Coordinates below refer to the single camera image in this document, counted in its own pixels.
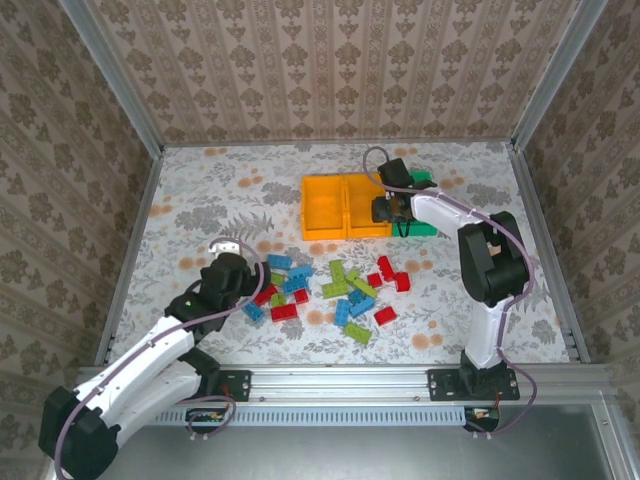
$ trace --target blue lego brick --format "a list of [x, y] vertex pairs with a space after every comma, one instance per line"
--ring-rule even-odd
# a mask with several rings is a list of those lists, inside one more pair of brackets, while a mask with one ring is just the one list
[[362, 300], [367, 298], [367, 296], [364, 293], [362, 293], [360, 290], [354, 290], [347, 296], [349, 297], [349, 301], [351, 302], [351, 305], [357, 305]]
[[289, 270], [291, 268], [291, 263], [293, 263], [293, 259], [291, 257], [286, 257], [284, 255], [267, 255], [267, 262], [271, 268], [277, 270]]
[[289, 278], [296, 277], [311, 277], [313, 275], [313, 269], [311, 265], [302, 265], [300, 267], [292, 268], [287, 272]]
[[367, 297], [364, 300], [362, 300], [360, 303], [352, 305], [350, 309], [351, 316], [355, 318], [362, 315], [367, 310], [371, 310], [375, 305], [375, 303], [376, 301], [373, 298]]
[[333, 320], [333, 324], [339, 327], [345, 327], [348, 320], [349, 302], [341, 298], [340, 300], [338, 300], [338, 305], [336, 305], [336, 316]]
[[242, 311], [254, 322], [259, 322], [262, 317], [264, 317], [264, 312], [254, 302], [251, 302], [249, 305], [244, 307]]
[[282, 284], [282, 291], [286, 294], [293, 293], [296, 290], [308, 289], [306, 277], [296, 277], [287, 280]]

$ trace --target robotic arm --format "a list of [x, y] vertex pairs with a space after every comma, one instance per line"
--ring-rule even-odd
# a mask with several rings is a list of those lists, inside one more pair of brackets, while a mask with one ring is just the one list
[[[510, 297], [520, 295], [529, 280], [522, 253], [503, 233], [442, 201], [440, 194], [420, 193], [436, 184], [430, 180], [414, 183], [401, 158], [382, 164], [378, 172], [384, 185], [415, 190], [415, 193], [387, 191], [384, 197], [374, 199], [373, 221], [405, 224], [407, 228], [414, 221], [425, 222], [456, 241], [462, 282], [476, 301], [470, 340], [462, 351], [457, 376], [450, 377], [446, 381], [448, 385], [442, 385], [440, 390], [455, 393], [462, 399], [495, 398], [495, 389], [510, 385], [515, 378], [500, 357], [498, 337], [505, 303]], [[488, 217], [522, 243], [513, 215], [500, 212]]]
[[[99, 388], [100, 394], [80, 411], [65, 438], [61, 463], [75, 480], [98, 478], [135, 432], [184, 399], [224, 394], [235, 400], [248, 399], [245, 389], [229, 392], [221, 381], [220, 364], [196, 347], [210, 332], [220, 331], [226, 316], [186, 329], [177, 328], [160, 341], [152, 342], [159, 333], [172, 327], [224, 312], [240, 297], [256, 290], [257, 268], [256, 274], [252, 274], [247, 261], [239, 255], [238, 246], [217, 244], [212, 253], [216, 258], [200, 271], [201, 279], [171, 301], [164, 316], [138, 344], [73, 392], [58, 387], [47, 397], [38, 444], [54, 458], [58, 436], [71, 412], [104, 378], [129, 361], [105, 388]], [[264, 289], [270, 283], [268, 264], [263, 263], [263, 270]], [[150, 348], [131, 360], [133, 352], [145, 344], [150, 344]]]

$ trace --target wire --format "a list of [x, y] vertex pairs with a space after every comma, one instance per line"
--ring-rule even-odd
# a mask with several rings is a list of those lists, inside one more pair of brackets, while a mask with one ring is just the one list
[[256, 289], [254, 290], [254, 292], [251, 294], [251, 296], [249, 296], [249, 298], [244, 303], [240, 303], [238, 305], [235, 305], [234, 307], [231, 307], [228, 310], [225, 310], [225, 311], [222, 311], [222, 312], [212, 313], [211, 315], [205, 315], [203, 317], [196, 318], [194, 320], [190, 320], [190, 321], [188, 321], [186, 323], [183, 323], [183, 324], [180, 324], [180, 325], [175, 325], [175, 326], [173, 326], [171, 328], [168, 328], [167, 330], [165, 330], [163, 332], [160, 332], [158, 335], [153, 337], [151, 340], [146, 342], [144, 345], [141, 345], [140, 348], [138, 348], [138, 350], [135, 350], [131, 355], [129, 355], [121, 364], [119, 364], [113, 370], [113, 372], [111, 372], [109, 375], [107, 375], [93, 390], [91, 390], [87, 394], [87, 396], [84, 399], [82, 399], [80, 401], [80, 403], [78, 403], [78, 405], [71, 411], [71, 414], [67, 417], [67, 420], [64, 422], [64, 424], [62, 425], [62, 428], [60, 429], [60, 434], [58, 435], [58, 440], [56, 441], [56, 448], [55, 448], [55, 452], [54, 452], [54, 456], [53, 456], [54, 468], [55, 468], [56, 475], [58, 476], [59, 480], [73, 480], [73, 479], [65, 476], [64, 472], [62, 471], [62, 447], [64, 445], [65, 439], [67, 438], [67, 434], [69, 433], [69, 429], [71, 428], [71, 425], [75, 421], [75, 419], [78, 416], [78, 414], [82, 411], [82, 409], [84, 407], [86, 407], [87, 404], [94, 397], [96, 397], [97, 395], [100, 395], [104, 391], [105, 387], [107, 385], [109, 385], [109, 383], [116, 376], [118, 376], [131, 362], [133, 362], [136, 358], [138, 358], [142, 353], [144, 353], [149, 348], [153, 348], [153, 346], [157, 342], [162, 340], [164, 337], [166, 337], [168, 335], [171, 335], [173, 332], [178, 331], [178, 330], [186, 330], [186, 329], [188, 329], [190, 327], [194, 327], [196, 325], [200, 325], [201, 323], [208, 322], [210, 320], [215, 320], [216, 318], [220, 318], [220, 317], [224, 317], [224, 316], [230, 315], [233, 312], [236, 312], [236, 311], [246, 307], [247, 305], [249, 305], [254, 300], [254, 298], [256, 298], [258, 293], [260, 293], [260, 290], [262, 289], [262, 283], [264, 282], [264, 267], [262, 266], [262, 262], [260, 261], [260, 257], [258, 255], [258, 253], [253, 248], [251, 248], [249, 245], [244, 243], [242, 240], [237, 239], [237, 238], [232, 238], [232, 237], [219, 237], [219, 238], [216, 238], [215, 240], [212, 240], [209, 243], [209, 248], [211, 249], [211, 247], [213, 245], [215, 245], [216, 243], [220, 243], [220, 242], [232, 242], [232, 243], [235, 243], [235, 244], [239, 245], [241, 248], [246, 248], [249, 251], [249, 253], [251, 254], [251, 256], [254, 259], [254, 262], [255, 262], [257, 270], [258, 270], [258, 285], [256, 286]]
[[[374, 184], [378, 185], [379, 187], [384, 188], [387, 191], [390, 192], [397, 192], [397, 193], [410, 193], [410, 194], [415, 194], [416, 190], [411, 190], [408, 188], [397, 188], [397, 187], [392, 187], [389, 185], [385, 185], [382, 182], [378, 181], [372, 174], [371, 172], [369, 172], [369, 169], [367, 168], [367, 158], [369, 157], [369, 154], [374, 151], [374, 150], [379, 150], [382, 152], [382, 154], [385, 157], [386, 162], [389, 161], [389, 153], [382, 147], [380, 146], [373, 146], [373, 147], [369, 147], [365, 152], [364, 152], [364, 156], [362, 158], [362, 169], [364, 171], [364, 173], [367, 175], [367, 177], [369, 177], [369, 180], [371, 182], [373, 182]], [[489, 216], [484, 215], [480, 212], [477, 212], [474, 208], [469, 208], [468, 206], [466, 206], [464, 203], [459, 202], [458, 200], [446, 195], [443, 192], [437, 192], [434, 193], [431, 190], [424, 190], [422, 192], [420, 192], [422, 195], [427, 195], [429, 197], [433, 197], [436, 198], [438, 200], [441, 200], [445, 203], [448, 203], [449, 205], [457, 208], [458, 210], [461, 210], [479, 220], [482, 220], [483, 222], [486, 222], [488, 225], [491, 225], [493, 228], [495, 228], [496, 230], [498, 230], [500, 233], [502, 233], [505, 237], [507, 237], [507, 239], [513, 243], [515, 245], [515, 247], [520, 251], [520, 253], [522, 254], [522, 258], [524, 259], [526, 265], [527, 265], [527, 272], [529, 273], [529, 282], [527, 283], [527, 286], [525, 287], [525, 289], [523, 290], [523, 292], [516, 296], [513, 297], [511, 300], [509, 300], [508, 302], [506, 302], [504, 304], [504, 307], [502, 308], [502, 313], [500, 314], [500, 326], [498, 328], [498, 339], [496, 342], [496, 349], [498, 351], [498, 355], [500, 356], [500, 359], [507, 364], [508, 367], [512, 368], [513, 370], [515, 370], [516, 372], [518, 372], [520, 375], [522, 375], [523, 377], [525, 377], [529, 383], [531, 383], [531, 396], [529, 397], [529, 401], [527, 402], [527, 404], [524, 406], [524, 408], [522, 409], [522, 411], [520, 412], [520, 414], [511, 422], [509, 422], [507, 425], [505, 425], [504, 427], [500, 427], [497, 430], [494, 430], [493, 432], [491, 432], [491, 435], [496, 435], [498, 433], [504, 433], [506, 431], [508, 431], [509, 429], [511, 429], [514, 425], [516, 425], [518, 422], [520, 422], [520, 420], [522, 420], [522, 418], [529, 413], [529, 411], [531, 410], [531, 408], [533, 407], [533, 403], [536, 400], [536, 397], [538, 396], [538, 385], [536, 384], [536, 381], [533, 379], [533, 377], [526, 372], [525, 370], [523, 370], [522, 368], [518, 367], [517, 365], [515, 365], [514, 363], [512, 363], [507, 356], [505, 355], [504, 351], [502, 350], [502, 342], [504, 340], [504, 332], [507, 326], [507, 319], [508, 319], [508, 313], [509, 313], [509, 309], [515, 305], [516, 303], [518, 303], [520, 300], [522, 300], [523, 298], [525, 298], [527, 295], [529, 295], [532, 291], [533, 291], [533, 287], [535, 286], [536, 280], [535, 280], [535, 274], [534, 274], [534, 266], [533, 266], [533, 261], [531, 260], [531, 257], [529, 256], [529, 253], [527, 252], [526, 248], [524, 248], [524, 245], [522, 244], [522, 242], [520, 242], [520, 240], [518, 240], [515, 235], [513, 235], [509, 230], [507, 230], [506, 228], [504, 228], [502, 225], [500, 225], [499, 223], [493, 221], [491, 218], [489, 218]]]
[[[236, 404], [236, 401], [233, 399], [233, 397], [227, 396], [227, 395], [211, 395], [209, 397], [193, 398], [191, 400], [185, 400], [185, 401], [180, 402], [178, 404], [178, 405], [189, 405], [191, 403], [214, 402], [214, 401], [221, 401], [221, 402], [230, 403], [231, 404], [231, 413], [227, 416], [227, 418], [224, 419], [224, 421], [220, 425], [216, 426], [216, 429], [213, 432], [207, 434], [209, 437], [217, 435], [222, 430], [227, 428], [229, 426], [229, 423], [231, 423], [231, 421], [235, 417], [238, 405]], [[193, 414], [189, 417], [189, 423], [187, 424], [187, 430], [189, 430], [189, 433], [192, 435], [192, 438], [194, 438], [194, 436], [196, 434], [196, 432], [193, 431], [193, 421], [196, 418], [201, 417], [203, 414], [204, 413], [202, 411], [193, 412]]]

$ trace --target patterned wall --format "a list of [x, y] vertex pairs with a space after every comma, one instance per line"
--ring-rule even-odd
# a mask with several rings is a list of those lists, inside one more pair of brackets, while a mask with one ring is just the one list
[[92, 364], [150, 167], [56, 1], [0, 2], [0, 478]]
[[639, 1], [609, 1], [525, 153], [591, 355], [611, 363], [640, 447]]
[[167, 144], [508, 137], [579, 0], [91, 0]]

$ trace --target lime green lego brick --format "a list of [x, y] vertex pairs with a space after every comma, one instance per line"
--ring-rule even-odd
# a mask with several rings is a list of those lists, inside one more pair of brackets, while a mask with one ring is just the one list
[[342, 268], [342, 260], [331, 260], [329, 262], [329, 269], [331, 270], [331, 279], [333, 283], [340, 283], [345, 281], [344, 268]]
[[344, 277], [344, 279], [349, 285], [353, 285], [353, 281], [358, 277], [360, 277], [360, 272], [355, 268], [352, 268], [351, 270], [349, 270], [349, 273], [347, 273], [347, 276]]
[[358, 290], [360, 290], [365, 295], [369, 295], [370, 297], [373, 297], [373, 298], [376, 298], [378, 296], [378, 292], [376, 291], [376, 289], [373, 288], [371, 285], [369, 285], [364, 280], [362, 280], [361, 278], [356, 278], [353, 281], [353, 286], [354, 286], [354, 288], [357, 288]]
[[276, 287], [281, 287], [286, 279], [287, 279], [286, 275], [283, 275], [281, 273], [271, 272], [271, 283], [273, 283]]
[[271, 297], [271, 306], [272, 307], [281, 307], [287, 304], [287, 298], [284, 296], [284, 293], [274, 293]]
[[371, 338], [371, 332], [369, 330], [359, 327], [355, 323], [347, 323], [347, 326], [344, 327], [343, 331], [347, 337], [351, 337], [356, 342], [360, 342], [363, 345], [367, 345]]
[[349, 285], [347, 282], [327, 283], [322, 286], [322, 296], [327, 298], [339, 297], [349, 293]]

